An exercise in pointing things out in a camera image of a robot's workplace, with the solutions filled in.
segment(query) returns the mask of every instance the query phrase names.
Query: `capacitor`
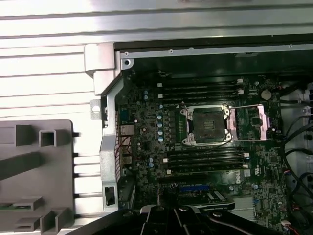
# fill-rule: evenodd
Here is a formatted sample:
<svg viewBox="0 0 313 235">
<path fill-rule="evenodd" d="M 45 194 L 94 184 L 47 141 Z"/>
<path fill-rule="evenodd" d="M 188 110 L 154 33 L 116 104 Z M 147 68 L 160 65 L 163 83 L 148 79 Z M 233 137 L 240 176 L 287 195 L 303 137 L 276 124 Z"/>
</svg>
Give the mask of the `capacitor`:
<svg viewBox="0 0 313 235">
<path fill-rule="evenodd" d="M 253 183 L 251 186 L 252 186 L 252 188 L 253 188 L 254 190 L 259 189 L 259 186 L 258 186 L 257 184 L 255 184 L 255 183 Z"/>
<path fill-rule="evenodd" d="M 269 90 L 264 90 L 261 93 L 261 98 L 264 100 L 270 100 L 272 98 L 272 93 Z"/>
</svg>

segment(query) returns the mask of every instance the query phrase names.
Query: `blue pcie slot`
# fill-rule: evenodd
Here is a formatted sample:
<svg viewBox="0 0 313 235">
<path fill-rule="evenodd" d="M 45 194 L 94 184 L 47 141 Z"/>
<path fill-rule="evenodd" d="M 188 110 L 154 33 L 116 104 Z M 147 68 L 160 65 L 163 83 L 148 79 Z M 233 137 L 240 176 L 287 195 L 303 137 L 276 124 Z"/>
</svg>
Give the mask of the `blue pcie slot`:
<svg viewBox="0 0 313 235">
<path fill-rule="evenodd" d="M 204 191 L 210 190 L 209 185 L 195 185 L 195 186 L 183 186 L 179 187 L 180 192 L 189 192 L 189 191 Z"/>
</svg>

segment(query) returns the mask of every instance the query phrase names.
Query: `screw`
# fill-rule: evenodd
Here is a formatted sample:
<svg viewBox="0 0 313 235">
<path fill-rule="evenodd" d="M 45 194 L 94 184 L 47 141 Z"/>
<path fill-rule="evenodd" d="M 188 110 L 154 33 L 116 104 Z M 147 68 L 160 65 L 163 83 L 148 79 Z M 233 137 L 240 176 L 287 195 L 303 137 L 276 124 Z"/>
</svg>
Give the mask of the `screw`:
<svg viewBox="0 0 313 235">
<path fill-rule="evenodd" d="M 163 211 L 164 210 L 164 207 L 162 206 L 156 206 L 156 211 L 157 212 L 160 212 L 160 211 Z"/>
<path fill-rule="evenodd" d="M 133 215 L 133 213 L 132 213 L 131 211 L 129 211 L 129 212 L 123 214 L 124 217 L 130 217 L 130 216 L 132 216 L 132 215 Z"/>
<path fill-rule="evenodd" d="M 189 210 L 189 208 L 188 207 L 180 207 L 179 208 L 179 210 L 182 212 L 186 212 L 186 211 L 188 211 Z"/>
<path fill-rule="evenodd" d="M 221 217 L 222 213 L 220 213 L 219 211 L 213 212 L 213 216 L 214 217 Z"/>
</svg>

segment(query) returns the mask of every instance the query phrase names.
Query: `screw hole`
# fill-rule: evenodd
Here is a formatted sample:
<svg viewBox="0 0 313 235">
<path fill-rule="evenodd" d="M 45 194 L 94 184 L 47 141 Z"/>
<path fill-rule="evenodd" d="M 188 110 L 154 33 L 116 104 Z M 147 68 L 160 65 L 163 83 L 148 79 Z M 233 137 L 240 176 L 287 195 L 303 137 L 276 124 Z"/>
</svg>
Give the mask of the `screw hole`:
<svg viewBox="0 0 313 235">
<path fill-rule="evenodd" d="M 98 105 L 93 106 L 92 112 L 94 114 L 98 114 L 100 112 L 100 107 Z"/>
<path fill-rule="evenodd" d="M 130 64 L 131 64 L 131 61 L 130 61 L 130 60 L 125 60 L 125 61 L 124 61 L 124 64 L 125 64 L 125 65 L 130 65 Z"/>
</svg>

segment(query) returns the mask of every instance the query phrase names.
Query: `ram slot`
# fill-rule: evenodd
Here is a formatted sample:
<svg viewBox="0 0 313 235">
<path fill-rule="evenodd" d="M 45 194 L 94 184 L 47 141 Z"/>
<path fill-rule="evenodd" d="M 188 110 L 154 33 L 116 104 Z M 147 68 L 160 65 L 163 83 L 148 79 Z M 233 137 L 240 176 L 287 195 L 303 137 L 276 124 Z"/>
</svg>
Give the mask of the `ram slot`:
<svg viewBox="0 0 313 235">
<path fill-rule="evenodd" d="M 207 149 L 171 151 L 163 161 L 167 163 L 168 172 L 179 174 L 228 170 L 229 166 L 240 169 L 245 164 L 245 157 L 242 148 L 228 147 L 211 151 Z"/>
<path fill-rule="evenodd" d="M 199 79 L 179 81 L 179 84 L 172 81 L 162 83 L 158 97 L 165 105 L 185 103 L 201 103 L 209 101 L 226 101 L 238 98 L 236 81 L 224 82 L 202 82 Z"/>
<path fill-rule="evenodd" d="M 168 175 L 175 175 L 175 174 L 195 174 L 195 173 L 207 173 L 207 172 L 214 172 L 214 171 L 229 171 L 229 170 L 239 170 L 245 169 L 242 163 L 233 162 L 232 165 L 213 165 L 213 166 L 199 166 L 199 167 L 192 167 L 192 168 L 177 168 L 177 169 L 168 169 Z"/>
</svg>

